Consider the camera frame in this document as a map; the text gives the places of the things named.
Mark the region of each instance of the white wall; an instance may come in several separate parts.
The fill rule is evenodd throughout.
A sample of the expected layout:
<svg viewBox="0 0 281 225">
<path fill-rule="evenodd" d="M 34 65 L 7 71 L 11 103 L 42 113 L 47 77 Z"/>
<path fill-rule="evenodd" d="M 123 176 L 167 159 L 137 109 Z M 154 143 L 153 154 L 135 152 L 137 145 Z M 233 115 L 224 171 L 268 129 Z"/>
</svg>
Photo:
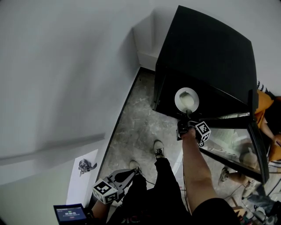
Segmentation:
<svg viewBox="0 0 281 225">
<path fill-rule="evenodd" d="M 7 225 L 57 225 L 53 205 L 66 201 L 74 161 L 0 186 L 0 217 Z"/>
<path fill-rule="evenodd" d="M 138 33 L 153 37 L 151 41 L 143 39 L 140 44 L 136 42 L 139 60 L 143 67 L 155 69 L 155 62 L 173 16 L 178 5 L 182 5 L 220 20 L 251 40 L 257 78 L 274 94 L 281 95 L 280 0 L 144 0 L 145 9 L 139 6 L 142 1 L 130 2 L 135 9 L 152 11 L 151 17 L 154 21 L 152 26 L 145 21 L 136 24 Z M 149 43 L 147 46 L 153 43 L 153 51 L 143 47 L 144 43 Z"/>
<path fill-rule="evenodd" d="M 1 184 L 102 158 L 139 68 L 125 2 L 3 0 L 0 31 Z"/>
</svg>

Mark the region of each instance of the person's left hand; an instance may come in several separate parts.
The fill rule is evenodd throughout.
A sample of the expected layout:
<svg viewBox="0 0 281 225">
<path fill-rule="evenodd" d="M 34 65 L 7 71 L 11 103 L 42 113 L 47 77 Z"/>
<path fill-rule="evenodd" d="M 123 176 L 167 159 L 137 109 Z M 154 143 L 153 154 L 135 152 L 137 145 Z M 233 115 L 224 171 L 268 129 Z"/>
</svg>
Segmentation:
<svg viewBox="0 0 281 225">
<path fill-rule="evenodd" d="M 273 143 L 281 147 L 281 134 L 277 134 L 274 136 Z"/>
</svg>

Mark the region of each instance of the black sleeve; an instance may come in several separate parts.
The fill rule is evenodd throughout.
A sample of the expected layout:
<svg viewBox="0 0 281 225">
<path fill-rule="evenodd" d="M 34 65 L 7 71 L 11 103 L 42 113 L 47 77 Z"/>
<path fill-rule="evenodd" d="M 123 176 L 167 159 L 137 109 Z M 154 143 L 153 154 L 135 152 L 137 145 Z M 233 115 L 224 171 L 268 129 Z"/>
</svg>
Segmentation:
<svg viewBox="0 0 281 225">
<path fill-rule="evenodd" d="M 219 198 L 209 199 L 197 206 L 192 220 L 193 224 L 240 225 L 230 205 Z"/>
</svg>

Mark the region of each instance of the shoe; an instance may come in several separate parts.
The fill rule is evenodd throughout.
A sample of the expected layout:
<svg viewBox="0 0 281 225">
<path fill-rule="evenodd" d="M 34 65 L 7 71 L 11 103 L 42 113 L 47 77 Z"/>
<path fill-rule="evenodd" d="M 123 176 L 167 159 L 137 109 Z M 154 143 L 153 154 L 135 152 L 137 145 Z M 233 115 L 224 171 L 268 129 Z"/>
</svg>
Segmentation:
<svg viewBox="0 0 281 225">
<path fill-rule="evenodd" d="M 163 143 L 161 141 L 156 140 L 154 142 L 154 152 L 155 152 L 156 159 L 165 158 L 165 155 L 164 155 L 164 145 L 163 145 Z"/>
<path fill-rule="evenodd" d="M 141 172 L 141 167 L 137 161 L 130 161 L 130 169 L 135 170 L 135 175 L 141 174 L 143 176 L 143 173 Z"/>
<path fill-rule="evenodd" d="M 222 182 L 225 182 L 228 179 L 228 174 L 229 174 L 228 168 L 224 167 L 221 170 L 218 185 L 221 185 Z"/>
<path fill-rule="evenodd" d="M 250 194 L 252 194 L 256 189 L 256 184 L 258 182 L 255 180 L 249 181 L 242 193 L 242 199 L 247 198 Z"/>
</svg>

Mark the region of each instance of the glass door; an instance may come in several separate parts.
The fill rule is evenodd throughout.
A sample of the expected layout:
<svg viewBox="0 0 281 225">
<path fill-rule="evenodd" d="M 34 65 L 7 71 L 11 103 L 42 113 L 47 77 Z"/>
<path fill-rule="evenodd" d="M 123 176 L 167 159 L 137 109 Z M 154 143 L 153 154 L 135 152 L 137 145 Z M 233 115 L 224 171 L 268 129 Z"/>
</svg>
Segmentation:
<svg viewBox="0 0 281 225">
<path fill-rule="evenodd" d="M 211 129 L 200 151 L 242 174 L 266 183 L 269 178 L 266 150 L 251 116 L 205 120 Z"/>
</svg>

